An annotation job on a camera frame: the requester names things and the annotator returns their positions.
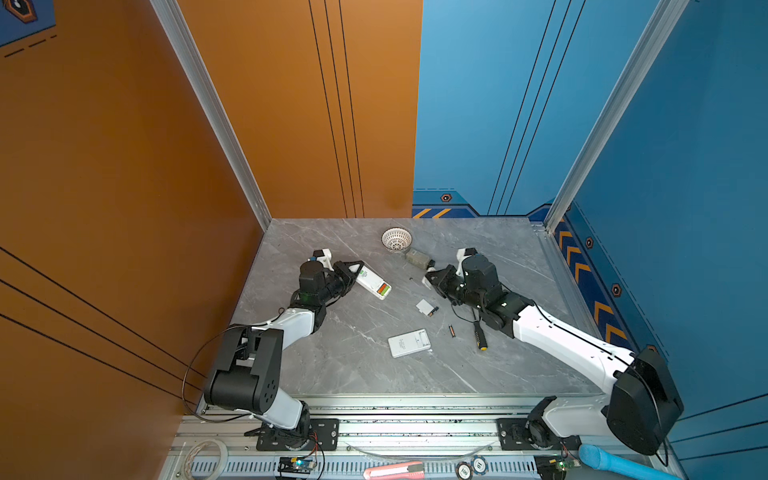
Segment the white battery cover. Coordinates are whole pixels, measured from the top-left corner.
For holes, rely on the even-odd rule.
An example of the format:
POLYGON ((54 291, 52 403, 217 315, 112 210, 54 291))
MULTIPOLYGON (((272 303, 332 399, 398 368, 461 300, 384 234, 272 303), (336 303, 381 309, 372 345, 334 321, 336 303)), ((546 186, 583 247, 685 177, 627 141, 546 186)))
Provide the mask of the white battery cover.
POLYGON ((433 306, 432 304, 430 304, 430 303, 429 303, 427 300, 425 300, 425 299, 422 299, 422 300, 420 300, 420 301, 417 303, 417 305, 416 305, 416 308, 417 308, 417 309, 418 309, 418 311, 419 311, 419 312, 421 312, 423 315, 425 315, 425 316, 428 316, 428 317, 431 317, 431 316, 429 316, 429 313, 430 313, 430 311, 431 311, 431 310, 434 308, 434 306, 433 306))

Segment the black yellow handled screwdriver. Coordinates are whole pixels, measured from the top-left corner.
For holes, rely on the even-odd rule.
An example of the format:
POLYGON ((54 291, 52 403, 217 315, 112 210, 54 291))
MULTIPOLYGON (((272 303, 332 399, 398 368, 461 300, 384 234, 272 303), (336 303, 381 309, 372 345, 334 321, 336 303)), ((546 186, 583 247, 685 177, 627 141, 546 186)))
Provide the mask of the black yellow handled screwdriver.
POLYGON ((487 339, 482 329, 480 321, 473 322, 474 335, 477 347, 480 351, 486 351, 488 348, 487 339))

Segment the white air conditioner remote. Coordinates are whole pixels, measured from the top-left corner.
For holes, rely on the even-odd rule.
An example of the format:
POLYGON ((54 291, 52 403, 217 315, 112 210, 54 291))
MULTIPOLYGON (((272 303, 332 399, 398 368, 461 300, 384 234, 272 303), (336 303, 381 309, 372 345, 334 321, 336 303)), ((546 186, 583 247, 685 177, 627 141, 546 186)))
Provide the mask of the white air conditioner remote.
POLYGON ((393 358, 400 358, 414 353, 428 351, 432 348, 428 333, 425 329, 396 335, 387 339, 393 358))

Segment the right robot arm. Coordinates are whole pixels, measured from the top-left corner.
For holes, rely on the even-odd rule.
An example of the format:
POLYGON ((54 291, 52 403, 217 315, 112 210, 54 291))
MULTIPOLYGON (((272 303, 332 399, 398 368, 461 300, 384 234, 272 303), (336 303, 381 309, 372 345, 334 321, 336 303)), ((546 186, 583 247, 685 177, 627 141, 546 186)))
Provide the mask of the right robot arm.
POLYGON ((497 269, 475 249, 462 249, 458 265, 429 266, 424 282, 454 306, 474 309, 482 325, 534 346, 578 371, 601 393, 567 399, 548 396, 529 413, 527 441, 550 449, 572 437, 613 437, 653 456, 684 411, 664 358, 611 345, 550 315, 534 300, 507 288, 497 269))

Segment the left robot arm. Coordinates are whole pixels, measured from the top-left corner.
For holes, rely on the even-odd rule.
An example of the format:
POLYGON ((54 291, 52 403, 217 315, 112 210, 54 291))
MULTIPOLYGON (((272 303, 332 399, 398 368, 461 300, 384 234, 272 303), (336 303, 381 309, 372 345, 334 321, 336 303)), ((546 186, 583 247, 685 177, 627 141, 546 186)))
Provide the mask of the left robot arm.
POLYGON ((308 260, 283 312, 261 324, 227 328, 203 390, 205 402, 253 414, 277 441, 304 447, 310 439, 309 407, 279 386, 283 351, 319 330, 328 307, 351 291, 363 266, 337 261, 328 268, 308 260))

